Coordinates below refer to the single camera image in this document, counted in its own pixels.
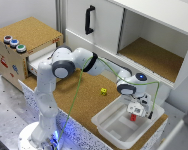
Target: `yellow cube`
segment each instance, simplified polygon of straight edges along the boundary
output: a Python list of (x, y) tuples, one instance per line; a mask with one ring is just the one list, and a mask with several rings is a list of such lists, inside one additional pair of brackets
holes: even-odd
[(101, 95), (107, 95), (107, 89), (102, 88), (101, 89)]

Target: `white cabinet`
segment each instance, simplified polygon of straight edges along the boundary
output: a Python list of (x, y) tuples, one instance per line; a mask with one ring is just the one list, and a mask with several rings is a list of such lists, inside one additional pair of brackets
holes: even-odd
[[(86, 10), (90, 5), (90, 28), (86, 35)], [(112, 53), (117, 53), (124, 9), (106, 0), (67, 0), (67, 29)]]
[[(91, 13), (94, 33), (86, 35), (90, 5), (96, 7)], [(86, 48), (72, 38), (78, 37), (90, 51), (173, 89), (188, 76), (188, 4), (182, 1), (68, 0), (67, 18), (69, 46)]]

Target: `black drawer handle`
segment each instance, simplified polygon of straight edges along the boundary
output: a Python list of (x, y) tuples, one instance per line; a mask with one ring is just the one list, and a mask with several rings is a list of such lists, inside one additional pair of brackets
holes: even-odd
[(95, 7), (90, 5), (90, 8), (86, 10), (86, 23), (85, 23), (85, 31), (86, 35), (92, 33), (94, 30), (90, 28), (90, 12), (95, 10)]

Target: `green cable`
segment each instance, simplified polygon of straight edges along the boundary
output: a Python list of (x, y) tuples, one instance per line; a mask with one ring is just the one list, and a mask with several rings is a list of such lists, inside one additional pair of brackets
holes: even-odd
[[(72, 105), (71, 105), (71, 107), (70, 107), (70, 110), (69, 110), (69, 113), (68, 113), (66, 122), (65, 122), (65, 124), (64, 124), (63, 129), (61, 130), (61, 134), (60, 134), (60, 137), (59, 137), (59, 139), (58, 139), (58, 143), (59, 143), (59, 141), (61, 140), (61, 137), (62, 137), (62, 135), (63, 135), (63, 132), (64, 132), (64, 130), (65, 130), (65, 128), (66, 128), (67, 123), (68, 123), (68, 120), (69, 120), (69, 117), (70, 117), (70, 113), (71, 113), (71, 111), (72, 111), (72, 108), (73, 108), (73, 106), (74, 106), (75, 100), (76, 100), (76, 98), (77, 98), (77, 94), (78, 94), (79, 87), (80, 87), (80, 83), (81, 83), (81, 78), (82, 78), (83, 69), (85, 68), (87, 62), (88, 62), (91, 58), (93, 58), (93, 57), (90, 57), (90, 58), (88, 58), (88, 59), (86, 60), (86, 62), (84, 63), (84, 66), (83, 66), (83, 68), (82, 68), (82, 70), (81, 70), (80, 77), (79, 77), (79, 82), (78, 82), (78, 86), (77, 86), (77, 90), (76, 90), (75, 96), (74, 96), (74, 98), (73, 98), (73, 102), (72, 102)], [(120, 78), (121, 80), (125, 81), (125, 80), (122, 79), (120, 76), (118, 76), (118, 74), (117, 74), (104, 60), (102, 60), (101, 58), (98, 58), (98, 59), (99, 59), (100, 61), (102, 61), (105, 65), (107, 65), (107, 66), (111, 69), (111, 71), (112, 71), (118, 78)], [(154, 110), (154, 104), (155, 104), (156, 96), (157, 96), (158, 89), (159, 89), (159, 82), (150, 82), (150, 83), (145, 83), (145, 84), (135, 84), (135, 83), (127, 82), (127, 81), (125, 81), (125, 82), (128, 83), (128, 84), (132, 84), (132, 85), (148, 85), (148, 84), (158, 83), (157, 90), (156, 90), (156, 94), (155, 94), (155, 98), (154, 98), (154, 102), (153, 102), (153, 106), (152, 106), (152, 111), (153, 111), (153, 110)]]

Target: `round white base plate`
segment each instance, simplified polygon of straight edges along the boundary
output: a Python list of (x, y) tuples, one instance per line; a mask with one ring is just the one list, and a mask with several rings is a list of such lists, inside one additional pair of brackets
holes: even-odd
[(28, 138), (30, 137), (30, 135), (32, 134), (32, 132), (34, 131), (34, 129), (37, 127), (38, 122), (32, 123), (28, 126), (26, 126), (19, 135), (18, 138), (18, 149), (19, 150), (40, 150), (37, 148), (34, 148), (30, 143)]

